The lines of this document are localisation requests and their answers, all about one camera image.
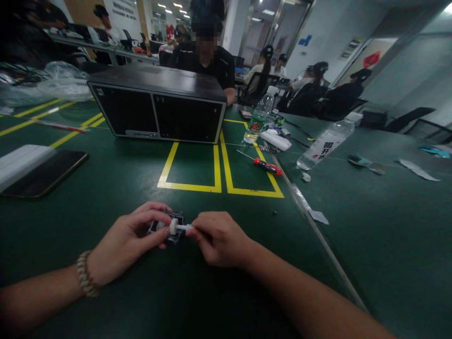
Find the person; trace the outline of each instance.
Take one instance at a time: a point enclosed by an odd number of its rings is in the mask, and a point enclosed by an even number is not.
[[[120,44],[121,40],[127,40],[126,34],[122,30],[118,30],[112,26],[107,10],[102,5],[95,5],[93,13],[97,16],[102,25],[99,27],[107,33],[108,37],[116,44]]]
[[[217,78],[227,97],[235,101],[235,64],[231,53],[219,45],[225,19],[223,0],[192,0],[194,41],[184,41],[174,50],[169,66]]]
[[[57,28],[59,30],[69,27],[66,15],[50,0],[36,0],[34,10],[28,14],[28,20],[39,28]]]
[[[272,56],[273,56],[274,48],[271,45],[267,45],[260,52],[260,63],[251,68],[247,75],[243,78],[243,82],[245,85],[248,85],[253,77],[254,73],[262,73],[262,74],[273,74],[272,70]],[[259,77],[259,79],[254,79],[248,93],[253,93],[254,91],[258,91],[260,93],[265,87],[267,87],[268,81],[265,78]]]
[[[326,61],[318,62],[313,66],[308,66],[305,75],[300,80],[294,81],[289,84],[289,88],[297,93],[308,83],[313,85],[323,86],[323,75],[328,70],[328,63]]]
[[[177,24],[174,29],[174,39],[171,42],[161,45],[159,47],[159,53],[161,51],[173,53],[174,49],[183,41],[190,41],[191,37],[188,34],[187,29],[182,24]]]
[[[320,119],[327,119],[330,121],[340,121],[347,114],[356,100],[364,91],[363,82],[370,77],[372,71],[368,68],[363,68],[356,73],[350,75],[350,82],[339,86],[331,91],[328,91],[325,98],[328,101],[322,103],[326,105],[326,109],[322,110],[323,114],[318,115]]]
[[[278,58],[278,63],[273,69],[273,74],[280,78],[287,78],[286,68],[283,66],[287,62],[287,54],[282,53]]]
[[[169,228],[140,237],[147,224],[171,223],[161,202],[146,202],[119,217],[84,259],[0,290],[3,321],[10,333],[23,335],[84,296],[122,275],[154,247],[165,249]],[[198,244],[210,266],[238,268],[256,279],[279,303],[304,338],[394,338],[367,313],[321,282],[285,262],[250,239],[226,212],[203,212],[186,235]],[[81,267],[85,272],[79,273]]]

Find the red sign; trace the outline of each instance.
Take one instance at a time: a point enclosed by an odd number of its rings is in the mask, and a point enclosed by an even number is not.
[[[364,68],[369,68],[375,65],[378,61],[380,61],[380,51],[375,52],[374,54],[369,55],[364,59]]]

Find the man in black shirt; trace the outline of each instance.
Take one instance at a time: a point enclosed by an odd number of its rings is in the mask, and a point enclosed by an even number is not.
[[[64,29],[69,26],[69,21],[63,11],[49,0],[38,0],[35,4],[36,7],[28,15],[28,19],[38,27]]]
[[[225,4],[223,0],[192,0],[192,30],[194,41],[179,44],[174,50],[170,67],[217,78],[227,96],[227,104],[235,101],[235,65],[231,53],[219,46]]]

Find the wall sign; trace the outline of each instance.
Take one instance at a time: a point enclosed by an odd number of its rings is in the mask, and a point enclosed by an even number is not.
[[[363,41],[362,38],[353,38],[348,45],[345,47],[345,49],[340,54],[339,60],[347,60],[350,58],[350,56],[353,54],[353,52],[358,48],[358,46],[361,44],[361,41]]]
[[[138,8],[134,0],[104,0],[112,26],[118,30],[127,30],[132,37],[141,41],[141,25]]]

